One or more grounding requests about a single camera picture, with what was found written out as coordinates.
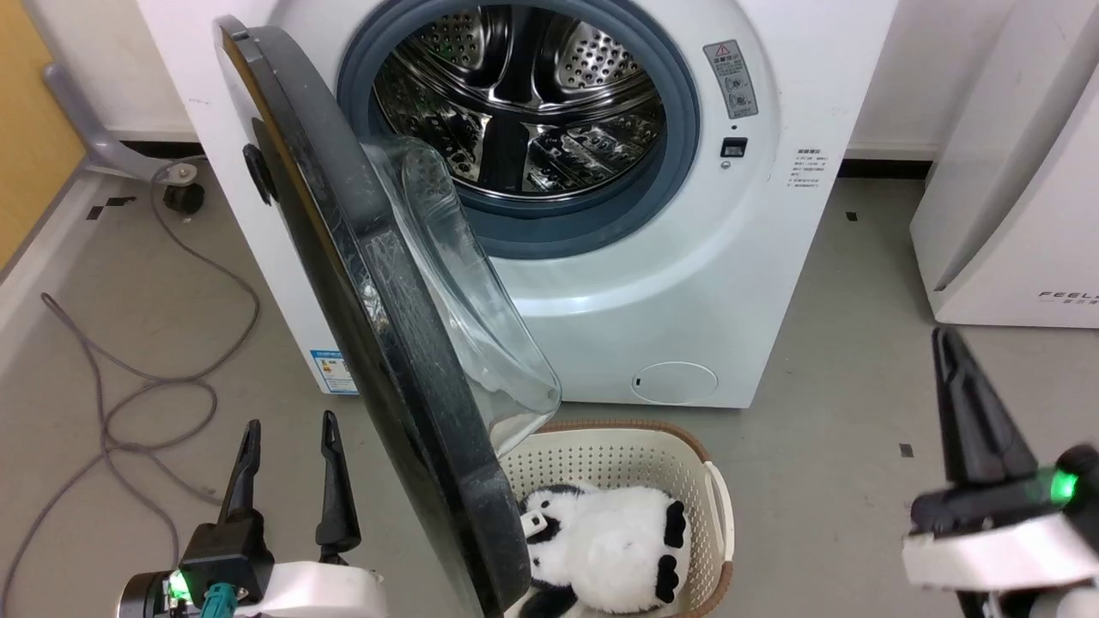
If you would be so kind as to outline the grey rubber door gasket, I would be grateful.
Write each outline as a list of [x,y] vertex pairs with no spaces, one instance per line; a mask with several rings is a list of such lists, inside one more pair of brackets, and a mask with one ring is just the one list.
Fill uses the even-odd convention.
[[515,201],[475,194],[457,185],[449,173],[484,249],[493,257],[511,260],[574,257],[646,227],[671,203],[688,177],[700,137],[701,110],[697,87],[670,30],[636,0],[381,0],[362,16],[335,78],[337,101],[355,133],[402,136],[381,115],[373,93],[382,63],[402,40],[442,13],[491,4],[550,9],[611,33],[654,82],[664,106],[665,129],[647,159],[623,179],[560,201]]

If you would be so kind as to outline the orange wooden panel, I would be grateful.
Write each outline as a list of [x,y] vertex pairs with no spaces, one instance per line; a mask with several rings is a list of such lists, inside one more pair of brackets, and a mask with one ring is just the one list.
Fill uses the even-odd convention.
[[22,0],[0,0],[0,273],[85,157],[43,81],[54,59]]

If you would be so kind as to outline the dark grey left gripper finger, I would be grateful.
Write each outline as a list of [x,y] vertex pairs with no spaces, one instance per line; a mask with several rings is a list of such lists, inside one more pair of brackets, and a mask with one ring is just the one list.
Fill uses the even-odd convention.
[[235,514],[252,509],[254,481],[260,466],[260,457],[262,422],[259,419],[252,419],[242,435],[217,523],[227,523]]
[[360,518],[355,507],[337,416],[330,410],[323,415],[319,452],[325,460],[325,487],[315,528],[319,562],[345,566],[345,553],[360,545]]

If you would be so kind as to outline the blue energy label sticker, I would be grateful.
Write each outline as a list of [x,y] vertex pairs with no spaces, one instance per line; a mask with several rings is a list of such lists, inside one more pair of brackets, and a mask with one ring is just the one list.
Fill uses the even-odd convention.
[[360,394],[349,374],[346,361],[337,349],[311,349],[310,356],[313,358],[319,388],[322,391],[338,396]]

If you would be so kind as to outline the round white filter cover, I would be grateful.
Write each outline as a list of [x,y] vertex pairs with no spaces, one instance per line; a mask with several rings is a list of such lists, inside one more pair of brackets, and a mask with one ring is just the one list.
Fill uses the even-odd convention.
[[644,402],[687,406],[702,402],[718,384],[714,372],[691,361],[662,361],[640,369],[631,388]]

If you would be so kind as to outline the steel washer drum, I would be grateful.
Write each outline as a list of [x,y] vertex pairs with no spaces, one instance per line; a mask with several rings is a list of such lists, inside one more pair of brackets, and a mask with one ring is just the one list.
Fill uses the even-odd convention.
[[373,82],[390,128],[467,191],[560,201],[623,179],[665,129],[659,93],[611,33],[550,9],[453,10],[390,52]]

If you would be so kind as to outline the white box appliance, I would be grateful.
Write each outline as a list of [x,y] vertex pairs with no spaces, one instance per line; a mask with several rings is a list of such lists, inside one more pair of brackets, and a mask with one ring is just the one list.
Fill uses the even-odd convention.
[[1015,0],[910,233],[941,324],[1099,331],[1099,0]]

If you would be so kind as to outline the black round washer door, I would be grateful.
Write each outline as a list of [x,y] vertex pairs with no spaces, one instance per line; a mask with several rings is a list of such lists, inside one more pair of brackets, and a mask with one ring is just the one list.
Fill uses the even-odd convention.
[[560,409],[560,377],[435,148],[355,136],[282,27],[221,15],[211,30],[252,183],[287,228],[452,615],[519,618],[533,565],[506,460]]

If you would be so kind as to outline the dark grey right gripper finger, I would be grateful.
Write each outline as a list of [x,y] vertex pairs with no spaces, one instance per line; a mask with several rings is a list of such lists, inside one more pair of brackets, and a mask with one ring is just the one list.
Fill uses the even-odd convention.
[[962,333],[935,328],[932,356],[950,485],[990,488],[1033,475],[1039,470],[1034,453]]

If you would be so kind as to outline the panda plush toy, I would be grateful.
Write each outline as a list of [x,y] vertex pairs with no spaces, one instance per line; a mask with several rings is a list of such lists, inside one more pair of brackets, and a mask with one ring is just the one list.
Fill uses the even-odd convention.
[[671,494],[562,482],[528,493],[517,506],[532,576],[518,618],[651,613],[682,593],[691,523]]

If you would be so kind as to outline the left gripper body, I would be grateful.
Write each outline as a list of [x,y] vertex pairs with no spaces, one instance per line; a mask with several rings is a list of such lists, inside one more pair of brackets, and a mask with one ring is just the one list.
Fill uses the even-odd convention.
[[357,516],[325,510],[317,560],[278,563],[256,510],[199,525],[173,571],[140,573],[123,588],[118,618],[388,618],[382,578],[349,566]]

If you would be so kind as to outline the grey warning sticker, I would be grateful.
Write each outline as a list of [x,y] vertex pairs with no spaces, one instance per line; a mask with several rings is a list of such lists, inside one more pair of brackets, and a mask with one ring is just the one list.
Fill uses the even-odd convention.
[[736,38],[722,40],[703,46],[703,54],[710,63],[726,103],[729,118],[757,115],[759,108],[755,89],[750,77],[750,67],[739,48]]

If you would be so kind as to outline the white front-load washing machine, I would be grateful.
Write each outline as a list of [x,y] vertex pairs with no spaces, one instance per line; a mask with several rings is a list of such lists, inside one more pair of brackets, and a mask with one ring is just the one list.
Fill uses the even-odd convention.
[[[310,351],[337,347],[286,227],[252,183],[242,156],[245,126],[211,27],[221,15],[282,27],[340,106],[342,54],[380,1],[135,0],[319,391]],[[699,95],[700,137],[682,188],[646,227],[574,257],[511,260],[482,249],[569,402],[643,404],[631,388],[640,369],[691,361],[719,384],[687,406],[747,408],[899,0],[636,3],[670,30]],[[739,41],[750,67],[757,115],[729,118],[703,54],[704,45],[729,38]],[[730,136],[750,140],[745,157],[720,156]]]

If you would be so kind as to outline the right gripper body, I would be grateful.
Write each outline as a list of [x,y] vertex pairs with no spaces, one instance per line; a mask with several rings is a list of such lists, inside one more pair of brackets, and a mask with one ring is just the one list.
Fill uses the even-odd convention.
[[919,495],[910,518],[902,565],[917,587],[1009,593],[1099,583],[1099,451],[1075,445],[1020,481]]

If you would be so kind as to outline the cream perforated laundry basket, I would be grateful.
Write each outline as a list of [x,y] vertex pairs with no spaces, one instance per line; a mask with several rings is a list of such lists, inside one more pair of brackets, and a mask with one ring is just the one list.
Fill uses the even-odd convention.
[[735,519],[725,477],[682,427],[652,420],[580,420],[541,427],[501,461],[515,496],[557,482],[645,486],[681,500],[691,525],[682,595],[639,618],[714,618],[733,574]]

